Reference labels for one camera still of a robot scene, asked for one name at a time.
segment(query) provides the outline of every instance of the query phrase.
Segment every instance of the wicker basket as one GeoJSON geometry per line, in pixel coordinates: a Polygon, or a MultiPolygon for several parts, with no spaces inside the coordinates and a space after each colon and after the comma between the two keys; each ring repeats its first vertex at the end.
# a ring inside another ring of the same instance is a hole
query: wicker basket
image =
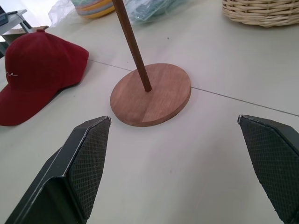
{"type": "Polygon", "coordinates": [[[223,12],[233,21],[263,27],[299,23],[299,0],[223,0],[223,12]]]}

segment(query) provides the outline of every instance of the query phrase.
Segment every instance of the wooden pole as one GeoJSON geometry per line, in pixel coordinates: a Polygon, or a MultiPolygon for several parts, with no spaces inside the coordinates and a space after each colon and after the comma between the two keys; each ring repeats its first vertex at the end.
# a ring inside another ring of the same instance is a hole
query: wooden pole
{"type": "Polygon", "coordinates": [[[125,34],[125,37],[127,39],[129,48],[131,50],[131,54],[133,56],[133,59],[135,61],[139,76],[141,78],[142,84],[144,86],[144,89],[146,92],[151,91],[151,85],[150,85],[150,80],[148,77],[148,74],[146,73],[146,69],[144,67],[141,54],[127,15],[127,11],[125,8],[125,5],[123,3],[123,0],[112,0],[118,19],[121,23],[122,30],[125,34]]]}

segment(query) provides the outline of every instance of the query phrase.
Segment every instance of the colorful stacked item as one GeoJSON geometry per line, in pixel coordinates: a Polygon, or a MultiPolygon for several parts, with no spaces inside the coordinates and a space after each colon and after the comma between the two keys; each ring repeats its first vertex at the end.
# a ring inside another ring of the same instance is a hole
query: colorful stacked item
{"type": "Polygon", "coordinates": [[[114,11],[112,0],[71,0],[78,15],[95,19],[114,11]]]}

